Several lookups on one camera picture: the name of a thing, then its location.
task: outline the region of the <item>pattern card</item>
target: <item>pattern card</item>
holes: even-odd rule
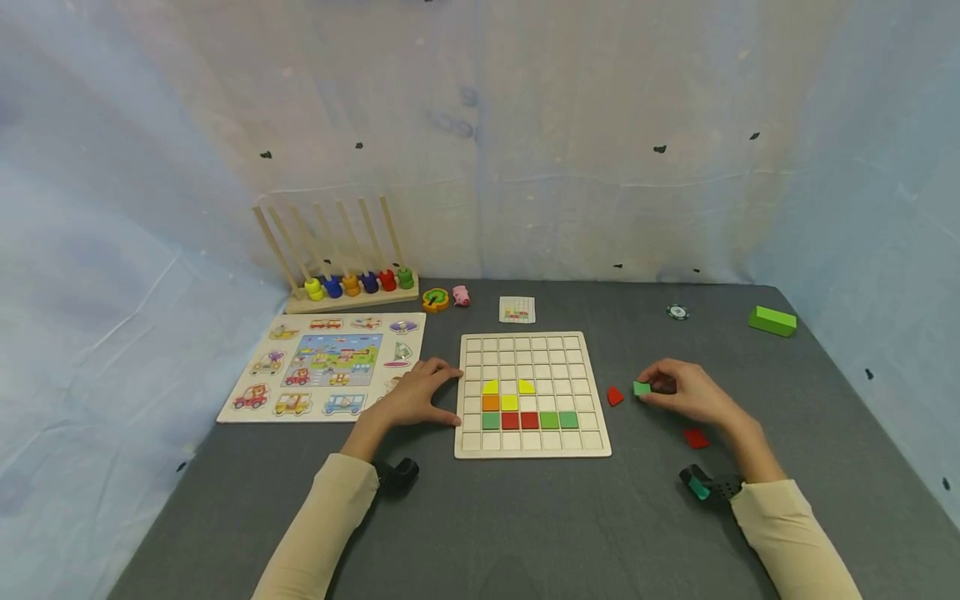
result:
[[[611,455],[583,333],[465,335],[460,365],[455,457]]]
[[[537,322],[536,299],[528,296],[501,296],[500,322],[529,324]]]

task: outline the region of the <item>green wooden block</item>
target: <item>green wooden block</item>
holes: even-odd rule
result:
[[[560,419],[552,411],[540,413],[540,429],[560,429]]]
[[[576,413],[560,413],[560,427],[563,429],[576,429],[579,425]]]
[[[483,428],[486,429],[499,429],[500,428],[500,413],[484,413],[483,414]]]
[[[788,338],[797,330],[797,317],[772,308],[758,306],[754,308],[754,312],[750,313],[749,325]]]

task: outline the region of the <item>red tile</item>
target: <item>red tile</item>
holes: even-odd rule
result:
[[[500,424],[504,429],[519,429],[520,417],[517,413],[500,413]]]
[[[684,437],[686,438],[686,443],[694,450],[706,448],[710,445],[707,436],[705,436],[704,432],[699,429],[687,429],[684,432]]]
[[[540,429],[537,413],[520,413],[520,424],[524,429]]]
[[[610,406],[616,406],[623,401],[623,395],[620,394],[620,391],[617,390],[615,386],[610,386],[607,390],[607,401],[610,403]]]

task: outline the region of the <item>person's left hand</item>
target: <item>person's left hand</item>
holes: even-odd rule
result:
[[[454,413],[434,406],[430,400],[434,392],[450,377],[464,373],[454,369],[445,360],[434,357],[418,361],[410,372],[404,374],[396,387],[364,412],[368,419],[384,420],[388,427],[413,425],[421,422],[436,422],[444,425],[459,425],[460,418]]]

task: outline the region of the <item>orange tile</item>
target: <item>orange tile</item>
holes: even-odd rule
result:
[[[483,396],[484,412],[500,410],[500,396]]]

